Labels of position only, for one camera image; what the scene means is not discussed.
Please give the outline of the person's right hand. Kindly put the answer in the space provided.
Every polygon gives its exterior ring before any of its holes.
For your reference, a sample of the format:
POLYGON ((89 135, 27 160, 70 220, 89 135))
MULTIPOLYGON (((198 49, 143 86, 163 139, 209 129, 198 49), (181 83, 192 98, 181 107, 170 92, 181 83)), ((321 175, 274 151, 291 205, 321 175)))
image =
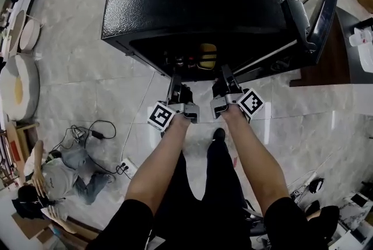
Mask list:
POLYGON ((227 86, 223 79, 216 79, 212 86, 213 98, 224 97, 227 94, 227 86))

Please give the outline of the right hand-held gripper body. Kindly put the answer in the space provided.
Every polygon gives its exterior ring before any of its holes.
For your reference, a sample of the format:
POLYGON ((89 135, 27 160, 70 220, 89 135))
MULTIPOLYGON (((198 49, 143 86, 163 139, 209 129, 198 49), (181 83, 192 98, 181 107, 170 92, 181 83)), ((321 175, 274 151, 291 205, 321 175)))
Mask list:
POLYGON ((230 104, 238 105, 250 121, 263 108, 265 102, 254 89, 215 97, 210 102, 213 118, 218 119, 222 112, 228 110, 230 104))

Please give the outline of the person's left hand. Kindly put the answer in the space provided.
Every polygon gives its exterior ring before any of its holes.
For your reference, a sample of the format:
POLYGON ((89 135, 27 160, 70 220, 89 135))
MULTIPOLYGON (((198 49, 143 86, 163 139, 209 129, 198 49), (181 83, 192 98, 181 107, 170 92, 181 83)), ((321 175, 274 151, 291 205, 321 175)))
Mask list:
POLYGON ((185 84, 181 85, 180 103, 189 104, 193 103, 193 92, 191 88, 185 84))

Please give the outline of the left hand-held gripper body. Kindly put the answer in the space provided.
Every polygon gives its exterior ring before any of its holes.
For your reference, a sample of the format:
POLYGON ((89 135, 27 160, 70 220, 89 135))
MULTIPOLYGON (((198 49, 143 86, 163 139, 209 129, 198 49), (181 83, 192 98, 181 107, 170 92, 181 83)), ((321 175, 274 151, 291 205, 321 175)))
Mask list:
POLYGON ((199 122, 199 107, 194 103, 167 104, 157 102, 150 111, 147 123, 159 131, 165 131, 176 114, 182 114, 193 124, 199 122))

